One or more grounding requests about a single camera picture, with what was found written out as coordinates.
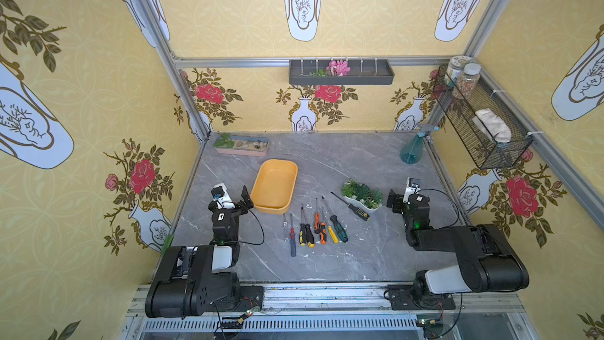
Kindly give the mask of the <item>yellow plastic storage box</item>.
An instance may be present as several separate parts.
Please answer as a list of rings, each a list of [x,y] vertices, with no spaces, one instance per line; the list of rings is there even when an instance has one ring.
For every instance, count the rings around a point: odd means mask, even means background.
[[[298,166],[293,161],[270,159],[264,162],[250,195],[255,208],[267,214],[289,211],[297,181]]]

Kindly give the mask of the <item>clear handle small screwdriver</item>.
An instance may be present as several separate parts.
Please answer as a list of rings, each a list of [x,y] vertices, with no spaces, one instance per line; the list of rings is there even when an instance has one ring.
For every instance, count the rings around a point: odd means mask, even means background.
[[[282,216],[282,226],[283,226],[283,238],[288,241],[290,237],[290,227],[289,222],[287,220],[286,214],[284,213]]]

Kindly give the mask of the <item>green black handle screwdriver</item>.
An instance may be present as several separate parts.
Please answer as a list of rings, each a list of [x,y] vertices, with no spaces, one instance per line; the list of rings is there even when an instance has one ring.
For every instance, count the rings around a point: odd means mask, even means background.
[[[325,200],[324,197],[322,197],[322,201],[327,209],[327,212],[330,214],[330,221],[333,224],[333,229],[335,230],[335,234],[338,237],[338,240],[340,242],[348,242],[349,237],[346,233],[346,230],[344,229],[344,227],[341,225],[340,221],[338,220],[337,215],[331,210],[330,206],[327,203],[327,200]]]

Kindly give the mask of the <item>yellow handle screwdriver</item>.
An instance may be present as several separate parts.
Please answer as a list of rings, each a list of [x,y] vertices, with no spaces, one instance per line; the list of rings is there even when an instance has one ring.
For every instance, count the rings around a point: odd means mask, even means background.
[[[322,209],[322,218],[324,219],[326,226],[327,226],[327,231],[333,241],[334,244],[338,244],[339,243],[339,239],[337,237],[337,235],[335,234],[333,228],[331,227],[331,224],[329,222],[329,220],[327,220],[327,216],[325,214],[325,210]]]

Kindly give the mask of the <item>red blue handle screwdriver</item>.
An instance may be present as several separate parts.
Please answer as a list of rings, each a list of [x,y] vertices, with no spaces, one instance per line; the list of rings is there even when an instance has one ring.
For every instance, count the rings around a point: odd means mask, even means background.
[[[290,245],[290,256],[295,258],[297,256],[297,248],[296,248],[296,234],[294,231],[294,217],[293,214],[290,214],[290,230],[289,230],[289,245]]]

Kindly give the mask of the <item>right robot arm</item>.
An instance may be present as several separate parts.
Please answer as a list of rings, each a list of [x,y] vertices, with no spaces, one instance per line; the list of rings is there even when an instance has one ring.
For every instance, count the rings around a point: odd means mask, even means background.
[[[529,272],[493,224],[433,228],[429,197],[389,192],[386,206],[404,218],[407,243],[416,251],[456,255],[457,264],[416,273],[411,294],[426,296],[515,292],[529,285]]]

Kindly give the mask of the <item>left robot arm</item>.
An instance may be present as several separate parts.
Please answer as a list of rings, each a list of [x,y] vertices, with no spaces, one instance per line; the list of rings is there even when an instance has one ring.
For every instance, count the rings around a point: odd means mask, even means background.
[[[146,296],[149,318],[184,319],[238,306],[240,281],[228,269],[236,265],[241,251],[240,217],[254,204],[247,187],[239,201],[231,200],[224,184],[213,187],[211,194],[213,238],[208,245],[167,248]]]

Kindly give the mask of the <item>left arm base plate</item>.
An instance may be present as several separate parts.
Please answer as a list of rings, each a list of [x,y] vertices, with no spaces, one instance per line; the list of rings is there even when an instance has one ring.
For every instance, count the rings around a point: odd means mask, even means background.
[[[233,286],[220,291],[209,303],[209,311],[219,313],[244,312],[248,309],[262,309],[264,288],[260,285]]]

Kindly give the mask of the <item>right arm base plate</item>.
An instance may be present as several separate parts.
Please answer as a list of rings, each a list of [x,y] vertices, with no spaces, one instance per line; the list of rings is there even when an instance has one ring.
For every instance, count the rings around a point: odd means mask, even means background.
[[[388,285],[384,298],[392,310],[453,310],[455,300],[451,294],[425,294],[412,285]]]

